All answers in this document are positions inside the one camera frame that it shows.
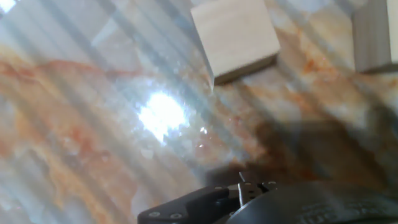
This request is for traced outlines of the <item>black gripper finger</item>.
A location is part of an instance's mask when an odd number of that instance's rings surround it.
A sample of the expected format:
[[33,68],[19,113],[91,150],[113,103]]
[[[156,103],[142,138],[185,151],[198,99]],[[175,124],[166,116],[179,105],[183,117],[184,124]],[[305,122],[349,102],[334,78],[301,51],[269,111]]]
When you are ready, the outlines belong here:
[[240,182],[229,187],[204,187],[141,212],[138,224],[226,223],[239,209],[262,194],[277,189],[276,182]]

